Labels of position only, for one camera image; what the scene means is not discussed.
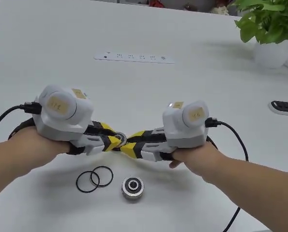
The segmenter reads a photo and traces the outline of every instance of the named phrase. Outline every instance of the table surface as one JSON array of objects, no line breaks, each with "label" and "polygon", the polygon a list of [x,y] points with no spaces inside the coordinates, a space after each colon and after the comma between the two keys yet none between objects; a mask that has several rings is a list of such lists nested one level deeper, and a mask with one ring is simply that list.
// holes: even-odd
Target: table surface
[{"label": "table surface", "polygon": [[[288,101],[288,70],[257,67],[253,43],[240,41],[233,19],[89,0],[1,0],[0,114],[48,84],[82,87],[94,103],[93,120],[131,135],[162,126],[169,102],[203,99],[211,116],[237,130],[251,161],[288,171],[288,116],[267,106]],[[167,55],[176,64],[93,59],[105,51]],[[28,117],[14,112],[3,120],[0,141]],[[230,131],[209,135],[225,154],[243,159]],[[77,176],[99,165],[112,168],[112,184],[79,192]],[[60,155],[0,194],[0,231],[222,231],[236,206],[183,165],[167,165],[115,153]],[[100,175],[105,181],[107,173]],[[136,204],[120,192],[130,176],[145,183]],[[241,212],[230,231],[264,229]]]}]

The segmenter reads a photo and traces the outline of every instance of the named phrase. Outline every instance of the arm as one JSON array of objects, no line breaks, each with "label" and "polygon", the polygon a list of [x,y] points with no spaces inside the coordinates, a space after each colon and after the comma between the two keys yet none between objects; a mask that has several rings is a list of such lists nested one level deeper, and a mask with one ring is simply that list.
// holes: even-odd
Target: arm
[{"label": "arm", "polygon": [[67,143],[43,138],[34,127],[19,131],[9,141],[0,143],[0,192],[16,178],[68,150]]},{"label": "arm", "polygon": [[207,143],[174,154],[195,174],[221,189],[236,205],[274,232],[288,232],[288,173],[231,159]]}]

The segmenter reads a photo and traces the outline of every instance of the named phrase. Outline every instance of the sticker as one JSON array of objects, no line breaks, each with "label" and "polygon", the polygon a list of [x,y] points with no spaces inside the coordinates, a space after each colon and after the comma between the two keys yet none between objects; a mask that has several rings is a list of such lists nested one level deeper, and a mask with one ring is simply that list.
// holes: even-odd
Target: sticker
[{"label": "sticker", "polygon": [[77,98],[86,99],[85,95],[82,93],[80,89],[73,88],[72,91],[75,93]]},{"label": "sticker", "polygon": [[47,107],[61,115],[65,115],[68,111],[69,104],[53,96],[47,102]]},{"label": "sticker", "polygon": [[181,109],[183,105],[183,101],[175,102],[173,105],[173,109]]},{"label": "sticker", "polygon": [[194,122],[203,117],[205,117],[205,113],[202,107],[189,112],[189,120],[191,122]]}]

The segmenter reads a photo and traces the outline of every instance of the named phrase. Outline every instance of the connector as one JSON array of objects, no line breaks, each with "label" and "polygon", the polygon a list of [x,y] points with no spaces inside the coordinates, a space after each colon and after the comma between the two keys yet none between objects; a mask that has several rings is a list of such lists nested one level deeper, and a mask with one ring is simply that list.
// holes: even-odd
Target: connector
[{"label": "connector", "polygon": [[20,108],[24,110],[25,113],[40,115],[42,111],[42,106],[38,102],[26,102],[20,105]]},{"label": "connector", "polygon": [[219,125],[221,125],[220,122],[216,118],[213,118],[213,117],[209,117],[205,121],[206,128],[217,127]]}]

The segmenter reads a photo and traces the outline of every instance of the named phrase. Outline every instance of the pliers jaw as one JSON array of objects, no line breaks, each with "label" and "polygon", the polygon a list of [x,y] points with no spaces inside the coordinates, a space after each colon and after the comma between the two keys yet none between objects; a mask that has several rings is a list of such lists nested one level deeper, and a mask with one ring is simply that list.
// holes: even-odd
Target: pliers jaw
[{"label": "pliers jaw", "polygon": [[164,128],[143,130],[127,139],[120,151],[134,159],[149,161],[173,160],[172,152],[176,147],[169,147]]},{"label": "pliers jaw", "polygon": [[104,122],[91,121],[83,136],[77,141],[71,141],[76,147],[85,147],[87,155],[108,152],[118,147],[122,141],[119,132],[115,132]]}]

